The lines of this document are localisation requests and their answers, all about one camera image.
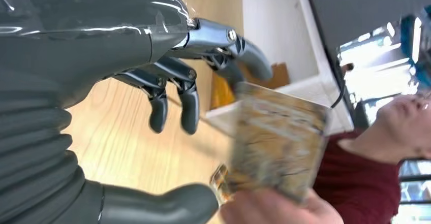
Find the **wooden surface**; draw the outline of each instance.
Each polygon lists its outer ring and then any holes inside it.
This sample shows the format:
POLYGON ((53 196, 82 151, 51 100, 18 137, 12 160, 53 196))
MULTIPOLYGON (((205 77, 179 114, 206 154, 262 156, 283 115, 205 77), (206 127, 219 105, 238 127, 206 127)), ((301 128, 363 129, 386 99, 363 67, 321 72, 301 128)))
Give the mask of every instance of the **wooden surface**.
MULTIPOLYGON (((228 24, 242 33, 242 0, 187 0, 199 17, 228 24)), ((194 61, 198 73, 201 111, 209 109, 212 71, 194 61)), ((169 86, 168 96, 178 100, 169 86)), ((71 150, 78 155, 88 179, 161 194, 190 182, 208 183, 226 157, 229 139, 205 123, 195 135, 180 128, 181 108, 170 103, 164 131, 148 128, 150 104, 138 89, 108 79, 95 85, 88 97, 70 108, 71 150)), ((219 223, 214 218, 210 223, 219 223)))

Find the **white shelf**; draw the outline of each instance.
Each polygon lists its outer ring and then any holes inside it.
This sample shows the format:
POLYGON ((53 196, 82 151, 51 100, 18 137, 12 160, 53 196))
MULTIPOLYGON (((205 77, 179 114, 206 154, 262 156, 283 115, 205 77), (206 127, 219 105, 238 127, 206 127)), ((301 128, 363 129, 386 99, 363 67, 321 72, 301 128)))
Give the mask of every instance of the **white shelf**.
MULTIPOLYGON (((309 0, 243 1, 244 36, 273 62, 280 62, 275 59, 282 58, 287 63, 292 83, 276 90, 322 105, 332 105, 340 90, 326 58, 309 0)), ((233 135, 236 106, 232 104, 209 111, 206 117, 214 126, 233 135)), ((350 114, 341 101, 333 110, 328 133, 352 129, 350 114)))

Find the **gray robotic arm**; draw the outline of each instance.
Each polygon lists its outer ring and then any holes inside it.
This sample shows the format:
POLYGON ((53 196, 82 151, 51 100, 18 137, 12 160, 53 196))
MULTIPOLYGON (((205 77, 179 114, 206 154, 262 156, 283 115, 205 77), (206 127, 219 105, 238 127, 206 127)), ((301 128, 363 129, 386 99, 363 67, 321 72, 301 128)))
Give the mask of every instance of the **gray robotic arm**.
POLYGON ((255 47, 231 28, 190 19, 181 0, 0 0, 0 223, 206 223, 218 208, 207 186, 154 196, 89 181, 61 133, 71 121, 65 108, 109 77, 148 95, 156 132, 174 83, 182 126, 194 133, 196 72, 176 58, 203 58, 232 86, 243 80, 238 59, 271 76, 255 47))

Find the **maroon t-shirt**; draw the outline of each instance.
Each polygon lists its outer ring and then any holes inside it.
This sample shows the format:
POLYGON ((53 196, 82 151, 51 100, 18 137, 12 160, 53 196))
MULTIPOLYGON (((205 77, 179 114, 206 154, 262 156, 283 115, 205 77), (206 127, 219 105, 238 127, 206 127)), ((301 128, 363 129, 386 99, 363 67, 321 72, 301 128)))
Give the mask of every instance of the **maroon t-shirt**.
POLYGON ((374 162, 339 147, 339 140, 358 135, 330 137, 314 190, 339 212, 345 224, 390 224, 401 198, 399 166, 374 162))

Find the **robotic hand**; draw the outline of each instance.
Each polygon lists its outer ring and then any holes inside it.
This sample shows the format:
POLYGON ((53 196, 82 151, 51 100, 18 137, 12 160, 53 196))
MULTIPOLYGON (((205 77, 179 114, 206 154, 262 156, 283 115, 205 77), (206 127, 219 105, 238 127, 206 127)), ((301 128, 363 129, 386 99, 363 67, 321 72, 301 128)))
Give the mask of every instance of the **robotic hand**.
POLYGON ((166 120, 165 85, 196 131, 196 72, 178 58, 204 59, 229 84, 248 65, 270 78, 265 57, 232 28, 190 19, 181 0, 0 0, 0 223, 203 224, 218 209, 202 184, 154 196, 84 178, 61 133, 64 109, 109 77, 140 88, 150 126, 166 120))
POLYGON ((245 81, 237 63, 243 62, 255 77, 262 80, 272 77, 272 70, 265 56, 252 43, 238 36, 234 29, 206 19, 189 19, 187 37, 167 52, 157 62, 139 69, 114 75, 114 78, 140 88, 147 94, 152 106, 150 127, 160 133, 166 121, 167 99, 166 82, 177 87, 183 105, 181 125, 194 134, 199 121, 199 97, 196 88, 196 71, 182 62, 180 58, 204 59, 221 77, 225 78, 231 89, 245 81))

